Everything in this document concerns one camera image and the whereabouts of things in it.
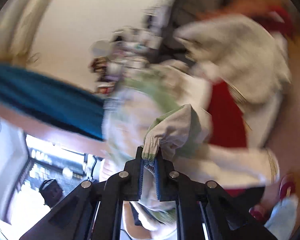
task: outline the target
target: person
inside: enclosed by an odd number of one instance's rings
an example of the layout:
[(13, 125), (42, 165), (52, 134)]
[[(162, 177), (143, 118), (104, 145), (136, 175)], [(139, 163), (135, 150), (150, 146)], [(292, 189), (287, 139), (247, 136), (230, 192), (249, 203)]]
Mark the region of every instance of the person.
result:
[[(279, 190), (279, 202), (274, 206), (271, 216), (264, 226), (278, 239), (288, 240), (296, 223), (298, 197), (293, 174), (282, 178)], [(266, 210), (260, 204), (250, 209), (250, 214), (264, 222)]]

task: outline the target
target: wooden floor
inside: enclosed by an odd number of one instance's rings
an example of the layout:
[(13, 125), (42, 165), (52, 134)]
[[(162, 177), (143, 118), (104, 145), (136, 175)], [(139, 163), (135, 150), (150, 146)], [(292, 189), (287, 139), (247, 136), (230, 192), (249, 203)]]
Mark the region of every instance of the wooden floor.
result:
[[(267, 146), (276, 154), (281, 176), (293, 172), (297, 181), (299, 205), (294, 231), (300, 225), (300, 16), (289, 0), (268, 0), (284, 4), (291, 13), (298, 30), (294, 40), (288, 41), (289, 68), (292, 86), (282, 104), (278, 119), (270, 135)], [(262, 204), (271, 209), (278, 201), (280, 183), (266, 187)]]

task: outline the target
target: silver bolt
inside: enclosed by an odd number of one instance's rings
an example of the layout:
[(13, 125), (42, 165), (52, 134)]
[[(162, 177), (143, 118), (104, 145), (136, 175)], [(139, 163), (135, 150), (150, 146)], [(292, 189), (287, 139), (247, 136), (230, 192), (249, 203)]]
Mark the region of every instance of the silver bolt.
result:
[(209, 181), (207, 182), (207, 186), (208, 186), (209, 188), (215, 188), (215, 187), (217, 187), (217, 183), (216, 183), (215, 181), (213, 181), (213, 180), (209, 180)]
[(129, 172), (127, 172), (127, 171), (120, 171), (119, 172), (119, 177), (121, 177), (121, 178), (128, 177), (128, 175), (129, 175)]
[(172, 178), (176, 178), (176, 177), (179, 176), (179, 172), (177, 172), (177, 171), (171, 171), (171, 172), (169, 173), (169, 175), (170, 175), (170, 177), (172, 177)]
[(90, 187), (91, 186), (91, 182), (88, 181), (88, 180), (85, 180), (81, 183), (81, 187), (83, 188), (87, 188), (87, 187)]

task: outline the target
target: foot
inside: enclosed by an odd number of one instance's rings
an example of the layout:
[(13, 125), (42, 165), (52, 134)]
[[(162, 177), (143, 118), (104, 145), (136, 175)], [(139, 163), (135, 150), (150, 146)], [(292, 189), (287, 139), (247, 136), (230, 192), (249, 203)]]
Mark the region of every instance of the foot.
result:
[(279, 199), (280, 201), (286, 197), (289, 197), (296, 192), (296, 183), (294, 180), (293, 174), (287, 174), (282, 178), (280, 184), (280, 191), (279, 191)]
[(266, 210), (260, 204), (255, 205), (254, 207), (250, 208), (249, 213), (259, 222), (263, 223), (266, 221), (265, 214)]

